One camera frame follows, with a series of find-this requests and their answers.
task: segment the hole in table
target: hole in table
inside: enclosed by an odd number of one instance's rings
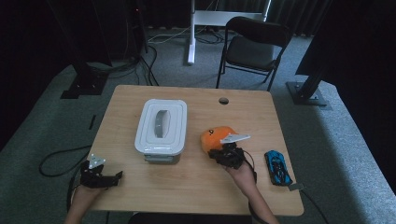
[[[227,98],[225,98],[225,97],[219,98],[219,103],[220,103],[221,105],[227,105],[229,102],[230,102],[230,101],[229,101]]]

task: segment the dark wall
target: dark wall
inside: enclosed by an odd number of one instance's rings
[[[336,86],[394,192],[395,24],[395,1],[333,0],[297,70]]]

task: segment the container lid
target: container lid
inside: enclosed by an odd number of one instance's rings
[[[134,146],[146,155],[175,156],[184,148],[187,105],[181,100],[148,100],[137,127]]]

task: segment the table surface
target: table surface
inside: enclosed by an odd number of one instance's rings
[[[221,105],[221,97],[230,103]],[[188,106],[186,143],[177,164],[147,163],[134,147],[143,106],[149,99],[178,99]],[[271,149],[281,152],[290,177],[296,181],[269,92],[131,85],[115,89],[91,149],[106,159],[103,175],[123,171],[123,177],[92,209],[248,215],[246,197],[226,171],[201,150],[201,133],[218,126],[251,135],[237,145],[253,157],[257,186],[274,214],[301,215],[300,192],[272,185],[264,160],[263,154]]]

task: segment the white desk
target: white desk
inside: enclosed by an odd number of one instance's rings
[[[191,37],[189,48],[189,64],[195,60],[195,25],[225,26],[227,21],[236,16],[248,17],[258,21],[265,21],[271,0],[265,2],[262,13],[254,12],[228,12],[228,11],[204,11],[195,10],[195,0],[191,0]]]

